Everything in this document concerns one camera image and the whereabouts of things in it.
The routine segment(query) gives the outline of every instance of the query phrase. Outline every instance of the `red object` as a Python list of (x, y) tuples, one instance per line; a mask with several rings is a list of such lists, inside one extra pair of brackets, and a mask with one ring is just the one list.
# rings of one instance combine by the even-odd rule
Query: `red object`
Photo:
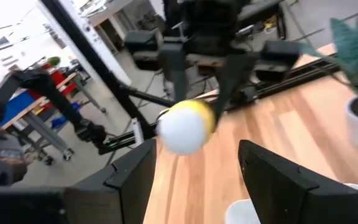
[[(52, 80), (54, 80), (55, 86), (59, 85), (62, 81), (66, 79), (63, 76), (63, 73), (60, 72), (59, 70), (52, 70), (53, 68), (49, 63), (43, 64), (41, 68), (46, 71), (51, 70), (50, 77), (52, 78)], [(66, 88), (63, 91), (61, 91), (61, 93), (63, 96), (66, 96), (67, 94), (71, 93), (75, 88), (76, 86), (74, 83), (68, 84), (66, 85)], [(32, 96), (35, 100), (38, 100), (40, 97), (42, 97), (41, 95), (36, 94), (36, 92), (32, 90), (28, 90), (28, 91), (29, 91), (29, 95)], [(53, 106), (52, 103), (47, 103), (46, 105), (44, 105), (44, 109), (49, 109), (52, 106)]]

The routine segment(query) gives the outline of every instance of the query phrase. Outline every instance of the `concrete floor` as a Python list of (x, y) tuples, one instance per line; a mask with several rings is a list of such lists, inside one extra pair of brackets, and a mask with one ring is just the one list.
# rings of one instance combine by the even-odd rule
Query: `concrete floor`
[[(356, 23), (358, 12), (358, 1), (356, 0), (299, 0), (298, 3), (292, 4), (293, 2), (294, 0), (287, 0), (283, 3), (289, 40), (305, 41), (306, 36), (313, 47), (322, 47), (332, 40), (329, 30), (330, 18), (344, 19), (352, 26)], [(297, 21), (292, 19), (289, 9), (295, 15)], [(267, 39), (276, 39), (276, 34), (256, 34), (251, 44), (254, 49), (258, 50)], [(147, 91), (155, 96), (165, 96), (162, 90), (161, 75), (155, 77), (153, 72), (136, 69), (126, 53), (118, 54), (116, 58), (132, 80), (133, 87), (141, 91)], [(86, 87), (90, 93), (93, 93), (99, 104), (107, 109), (108, 114), (101, 114), (91, 104), (82, 108), (81, 114), (97, 124), (103, 124), (110, 133), (119, 135), (126, 132), (129, 129), (129, 117), (112, 94), (108, 91), (101, 91), (94, 82), (90, 82)], [(83, 99), (84, 96), (79, 93), (75, 98)], [(132, 99), (137, 106), (141, 106), (140, 111), (151, 123), (155, 121), (158, 113), (164, 109), (163, 106), (141, 102), (135, 98)], [(99, 156), (92, 144), (81, 142), (75, 136), (70, 124), (66, 125), (59, 135), (76, 152), (71, 161), (62, 161), (61, 154), (54, 148), (49, 147), (47, 151), (57, 159), (56, 163), (48, 167), (41, 162), (35, 161), (29, 166), (25, 179), (18, 183), (18, 186), (72, 185), (104, 167), (111, 156), (110, 154)], [(129, 150), (125, 148), (117, 151), (113, 159), (121, 157)]]

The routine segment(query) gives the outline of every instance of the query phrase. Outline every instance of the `wooden tabletop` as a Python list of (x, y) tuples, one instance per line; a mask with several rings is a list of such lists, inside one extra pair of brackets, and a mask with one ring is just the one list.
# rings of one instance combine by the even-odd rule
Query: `wooden tabletop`
[[(320, 49), (334, 52), (332, 45)], [(316, 60), (304, 56), (297, 66)], [(358, 184), (358, 148), (347, 137), (345, 107), (353, 93), (324, 77), (224, 115), (197, 153), (177, 156), (159, 138), (144, 223), (222, 224), (228, 206), (249, 198), (237, 151), (249, 139), (306, 168)]]
[[(56, 88), (59, 90), (60, 87), (62, 87), (63, 85), (65, 85), (66, 83), (72, 81), (75, 77), (77, 76), (77, 73), (72, 73), (71, 75), (69, 75), (66, 79), (64, 79), (61, 83), (59, 83)], [(5, 123), (2, 128), (3, 129), (7, 129), (10, 125), (12, 125), (13, 123), (15, 123), (16, 121), (20, 120), (24, 115), (26, 115), (28, 112), (32, 111), (34, 108), (36, 108), (39, 104), (41, 104), (44, 100), (46, 99), (46, 97), (40, 97), (37, 100), (35, 100), (32, 104), (30, 104), (28, 107), (26, 107), (24, 110), (22, 110), (20, 113), (18, 113), (15, 117), (13, 117), (10, 121), (8, 121), (7, 123)]]

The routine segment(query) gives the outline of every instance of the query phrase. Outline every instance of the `workbench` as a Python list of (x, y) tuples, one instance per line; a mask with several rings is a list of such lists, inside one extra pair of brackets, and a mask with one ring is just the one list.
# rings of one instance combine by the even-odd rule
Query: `workbench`
[[(319, 50), (335, 53), (333, 45)], [(316, 59), (304, 55), (296, 66)], [(358, 184), (358, 148), (347, 137), (345, 117), (353, 96), (333, 78), (324, 77), (225, 114), (195, 154), (172, 154), (157, 138), (157, 165), (144, 223), (224, 223), (228, 206), (249, 198), (237, 158), (241, 139), (339, 182)]]
[[(67, 84), (68, 82), (74, 82), (76, 84), (77, 89), (79, 89), (80, 91), (82, 91), (84, 93), (84, 95), (89, 99), (90, 103), (94, 104), (95, 107), (97, 107), (97, 109), (102, 111), (102, 113), (106, 112), (106, 110), (104, 108), (102, 108), (98, 104), (98, 102), (84, 88), (84, 86), (81, 83), (81, 78), (77, 75), (76, 72), (72, 73), (66, 79), (64, 79), (64, 81), (59, 83), (56, 86), (56, 88), (60, 91), (63, 91), (63, 89), (61, 89), (61, 87), (64, 86), (65, 84)], [(45, 97), (41, 97), (41, 98), (35, 100), (26, 109), (22, 110), (15, 117), (13, 117), (8, 122), (3, 124), (2, 128), (3, 129), (8, 129), (8, 128), (13, 129), (15, 132), (17, 132), (20, 135), (20, 137), (24, 138), (25, 141), (27, 141), (28, 143), (31, 143), (31, 145), (33, 147), (35, 147), (35, 149), (37, 151), (41, 151), (42, 147), (40, 146), (39, 141), (34, 142), (28, 136), (21, 134), (21, 132), (13, 126), (13, 124), (16, 121), (23, 119), (28, 125), (32, 126), (34, 128), (34, 130), (36, 130), (41, 135), (41, 138), (44, 138), (49, 144), (53, 145), (56, 149), (58, 149), (63, 154), (63, 156), (65, 158), (70, 158), (73, 151), (70, 149), (69, 145), (55, 131), (53, 131), (50, 127), (48, 127), (42, 119), (37, 117), (33, 112), (33, 109), (38, 107), (44, 100), (45, 100)]]

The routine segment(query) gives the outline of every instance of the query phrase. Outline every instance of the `white and yellow ball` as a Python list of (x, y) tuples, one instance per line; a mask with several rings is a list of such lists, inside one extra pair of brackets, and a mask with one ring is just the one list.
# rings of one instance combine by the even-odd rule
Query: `white and yellow ball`
[(188, 155), (208, 142), (215, 129), (212, 109), (200, 100), (175, 104), (159, 119), (158, 134), (170, 151)]

